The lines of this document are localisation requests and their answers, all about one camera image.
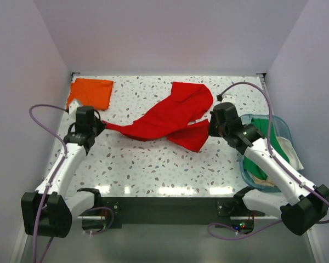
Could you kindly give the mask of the red t shirt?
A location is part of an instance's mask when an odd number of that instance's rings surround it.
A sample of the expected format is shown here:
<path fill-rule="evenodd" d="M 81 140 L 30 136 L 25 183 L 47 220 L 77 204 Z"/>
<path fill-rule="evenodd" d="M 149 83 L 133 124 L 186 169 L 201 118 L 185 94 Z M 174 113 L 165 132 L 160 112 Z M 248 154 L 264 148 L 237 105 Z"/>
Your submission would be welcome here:
<path fill-rule="evenodd" d="M 209 121 L 197 120 L 212 104 L 213 96 L 204 84 L 173 82 L 171 94 L 132 124 L 105 122 L 105 128 L 138 141 L 166 138 L 198 153 L 208 139 Z"/>

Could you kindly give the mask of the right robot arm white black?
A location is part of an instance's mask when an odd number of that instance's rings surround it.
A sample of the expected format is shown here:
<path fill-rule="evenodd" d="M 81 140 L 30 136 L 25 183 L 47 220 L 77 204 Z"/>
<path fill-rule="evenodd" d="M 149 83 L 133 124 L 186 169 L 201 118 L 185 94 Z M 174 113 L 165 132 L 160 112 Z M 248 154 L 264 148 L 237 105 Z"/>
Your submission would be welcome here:
<path fill-rule="evenodd" d="M 261 168 L 280 190 L 266 193 L 249 186 L 243 188 L 234 195 L 233 208 L 237 214 L 246 215 L 254 210 L 274 216 L 299 236 L 324 222 L 329 208 L 329 188 L 316 186 L 297 172 L 255 125 L 243 124 L 232 103 L 214 106 L 209 135 L 222 137 L 230 147 Z"/>

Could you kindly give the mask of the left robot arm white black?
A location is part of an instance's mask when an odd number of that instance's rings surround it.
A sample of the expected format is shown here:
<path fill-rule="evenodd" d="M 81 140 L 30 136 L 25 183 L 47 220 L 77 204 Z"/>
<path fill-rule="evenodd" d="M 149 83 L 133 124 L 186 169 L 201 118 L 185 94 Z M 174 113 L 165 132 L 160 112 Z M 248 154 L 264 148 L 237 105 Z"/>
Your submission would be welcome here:
<path fill-rule="evenodd" d="M 105 124 L 93 107 L 76 109 L 75 122 L 60 139 L 62 149 L 51 171 L 33 192 L 26 192 L 21 198 L 26 234 L 64 238 L 72 221 L 82 213 L 97 215 L 101 212 L 103 202 L 99 190 L 81 188 L 69 199 L 66 192 L 76 170 L 104 129 Z"/>

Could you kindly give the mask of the folded orange t shirt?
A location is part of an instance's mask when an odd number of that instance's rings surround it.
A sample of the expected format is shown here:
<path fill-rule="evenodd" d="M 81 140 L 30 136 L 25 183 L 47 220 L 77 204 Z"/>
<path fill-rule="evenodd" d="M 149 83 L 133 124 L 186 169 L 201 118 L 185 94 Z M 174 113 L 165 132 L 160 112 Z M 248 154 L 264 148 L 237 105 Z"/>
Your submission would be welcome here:
<path fill-rule="evenodd" d="M 74 100 L 83 106 L 93 106 L 96 110 L 105 111 L 109 108 L 113 81 L 105 79 L 77 78 L 70 85 L 66 108 Z"/>

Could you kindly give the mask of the clear blue plastic basket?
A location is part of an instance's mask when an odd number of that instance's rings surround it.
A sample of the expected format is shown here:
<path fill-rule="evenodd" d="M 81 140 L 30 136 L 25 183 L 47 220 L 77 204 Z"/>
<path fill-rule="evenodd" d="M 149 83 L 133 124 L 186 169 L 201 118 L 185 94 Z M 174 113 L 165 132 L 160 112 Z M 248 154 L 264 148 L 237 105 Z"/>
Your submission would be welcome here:
<path fill-rule="evenodd" d="M 241 120 L 243 124 L 249 124 L 253 123 L 255 124 L 263 134 L 267 133 L 268 130 L 268 116 L 267 115 L 252 115 L 252 114 L 245 114 L 241 116 Z M 281 149 L 281 146 L 279 145 L 276 137 L 281 136 L 283 138 L 287 138 L 291 144 L 294 147 L 293 140 L 291 137 L 291 133 L 289 130 L 288 125 L 282 120 L 281 118 L 277 116 L 272 117 L 272 131 L 271 131 L 271 145 L 273 147 L 276 147 L 277 152 L 286 158 L 286 160 L 289 161 L 286 154 Z M 257 167 L 254 163 L 250 161 L 245 161 L 245 157 L 241 154 L 239 154 L 239 165 L 240 165 L 240 171 L 242 175 L 243 181 L 250 187 L 256 188 L 258 190 L 261 190 L 263 192 L 279 192 L 279 189 L 275 187 L 267 187 L 267 186 L 261 186 L 254 183 L 252 176 L 256 176 L 260 179 L 267 179 L 268 177 L 266 174 Z"/>

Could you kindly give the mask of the white t shirt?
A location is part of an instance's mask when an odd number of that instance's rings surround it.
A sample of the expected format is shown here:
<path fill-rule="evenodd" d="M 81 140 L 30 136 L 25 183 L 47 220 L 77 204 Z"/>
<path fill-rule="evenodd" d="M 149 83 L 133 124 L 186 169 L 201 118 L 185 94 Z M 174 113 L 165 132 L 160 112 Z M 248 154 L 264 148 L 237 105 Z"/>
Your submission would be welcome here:
<path fill-rule="evenodd" d="M 281 149 L 288 157 L 289 164 L 297 171 L 303 170 L 304 167 L 291 142 L 287 138 L 283 138 L 281 136 L 277 136 L 276 139 L 281 146 Z"/>

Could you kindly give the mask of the beige t shirt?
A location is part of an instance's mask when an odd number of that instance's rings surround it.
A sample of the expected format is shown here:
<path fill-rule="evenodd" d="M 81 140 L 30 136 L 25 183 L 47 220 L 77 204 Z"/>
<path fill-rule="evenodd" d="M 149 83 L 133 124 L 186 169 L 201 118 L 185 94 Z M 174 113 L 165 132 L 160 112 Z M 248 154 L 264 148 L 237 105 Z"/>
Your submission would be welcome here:
<path fill-rule="evenodd" d="M 254 183 L 257 184 L 257 185 L 267 186 L 267 187 L 275 187 L 276 186 L 269 178 L 264 180 L 264 179 L 260 179 L 260 178 L 253 175 L 252 179 L 253 179 Z"/>

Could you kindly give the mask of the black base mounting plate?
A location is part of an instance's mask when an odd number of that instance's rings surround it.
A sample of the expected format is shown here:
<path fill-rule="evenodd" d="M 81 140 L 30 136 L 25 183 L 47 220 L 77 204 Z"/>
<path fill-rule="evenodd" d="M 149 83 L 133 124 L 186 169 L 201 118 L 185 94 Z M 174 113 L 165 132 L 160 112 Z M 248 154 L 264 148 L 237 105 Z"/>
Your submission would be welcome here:
<path fill-rule="evenodd" d="M 102 208 L 85 211 L 82 227 L 101 231 L 123 225 L 208 225 L 225 224 L 239 233 L 254 230 L 254 217 L 262 213 L 247 210 L 232 197 L 103 197 Z"/>

